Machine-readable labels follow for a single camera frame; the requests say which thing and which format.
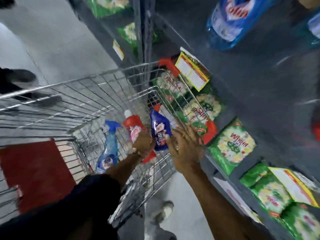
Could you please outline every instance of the shopping cart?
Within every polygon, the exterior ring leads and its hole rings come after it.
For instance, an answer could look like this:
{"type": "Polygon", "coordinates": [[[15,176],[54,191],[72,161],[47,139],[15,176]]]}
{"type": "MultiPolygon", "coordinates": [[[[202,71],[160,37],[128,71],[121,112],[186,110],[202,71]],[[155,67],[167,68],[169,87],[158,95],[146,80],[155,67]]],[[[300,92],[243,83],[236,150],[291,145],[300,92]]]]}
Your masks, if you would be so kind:
{"type": "MultiPolygon", "coordinates": [[[[75,182],[79,183],[87,174],[94,172],[97,159],[104,150],[107,134],[105,119],[123,123],[124,111],[130,109],[150,128],[150,110],[162,104],[172,112],[177,121],[180,120],[175,111],[189,106],[189,100],[182,96],[184,100],[176,100],[175,108],[165,101],[168,95],[159,86],[152,85],[152,79],[159,77],[161,73],[179,77],[186,85],[171,60],[164,59],[2,95],[0,146],[53,138],[57,146],[63,148],[61,155],[75,182]]],[[[173,79],[170,86],[178,87],[173,79]]],[[[187,88],[196,100],[190,88],[187,88]]],[[[125,133],[127,132],[120,130],[117,134],[120,160],[126,157],[131,147],[125,133]]],[[[115,228],[121,227],[175,172],[168,150],[159,151],[156,159],[138,165],[109,222],[115,228]]]]}

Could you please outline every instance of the sleeve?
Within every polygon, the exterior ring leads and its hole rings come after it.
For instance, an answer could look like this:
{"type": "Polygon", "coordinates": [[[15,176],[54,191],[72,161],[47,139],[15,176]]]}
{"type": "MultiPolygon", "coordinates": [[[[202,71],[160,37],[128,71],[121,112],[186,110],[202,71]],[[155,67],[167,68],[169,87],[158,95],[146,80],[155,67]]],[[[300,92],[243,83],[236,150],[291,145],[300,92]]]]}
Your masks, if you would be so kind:
{"type": "Polygon", "coordinates": [[[62,200],[41,206],[0,226],[0,239],[43,237],[64,239],[88,218],[107,220],[120,200],[120,185],[106,174],[86,176],[62,200]]]}

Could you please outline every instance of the floor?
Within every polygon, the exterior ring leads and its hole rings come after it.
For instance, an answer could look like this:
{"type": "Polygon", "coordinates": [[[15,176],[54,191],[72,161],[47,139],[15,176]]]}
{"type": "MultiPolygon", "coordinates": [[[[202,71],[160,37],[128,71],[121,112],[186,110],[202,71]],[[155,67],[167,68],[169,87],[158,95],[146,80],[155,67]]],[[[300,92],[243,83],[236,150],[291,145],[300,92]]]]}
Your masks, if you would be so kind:
{"type": "MultiPolygon", "coordinates": [[[[39,85],[117,67],[88,28],[76,18],[66,0],[17,0],[12,10],[0,10],[0,22],[25,43],[39,69],[39,85]]],[[[0,192],[6,187],[0,170],[0,192]]],[[[173,232],[178,240],[213,239],[200,204],[180,173],[176,173],[150,202],[159,199],[171,200],[175,205],[171,217],[161,224],[163,229],[173,232]]]]}

